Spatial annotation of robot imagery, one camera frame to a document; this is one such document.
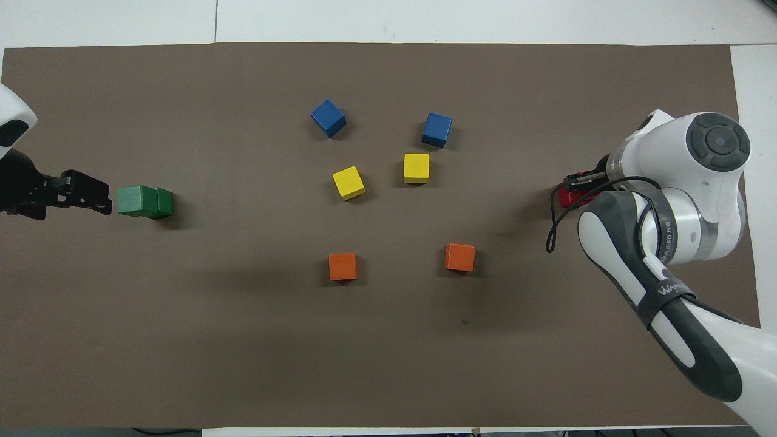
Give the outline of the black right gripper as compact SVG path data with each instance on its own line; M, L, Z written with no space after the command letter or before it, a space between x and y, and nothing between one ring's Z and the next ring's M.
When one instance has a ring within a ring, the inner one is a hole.
M608 173L608 163L610 154L608 153L602 157L599 161L598 172L578 172L577 174L571 174L565 177L566 185L590 185L599 181L599 183L607 183L611 180Z

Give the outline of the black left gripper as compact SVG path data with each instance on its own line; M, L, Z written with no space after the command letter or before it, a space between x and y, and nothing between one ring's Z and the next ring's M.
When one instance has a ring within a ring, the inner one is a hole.
M1 210L7 215L45 219L44 205L36 204L36 191L46 185L46 177L20 151L8 151L1 160ZM109 185L83 172L62 172L47 177L47 205L75 206L111 215L113 202Z

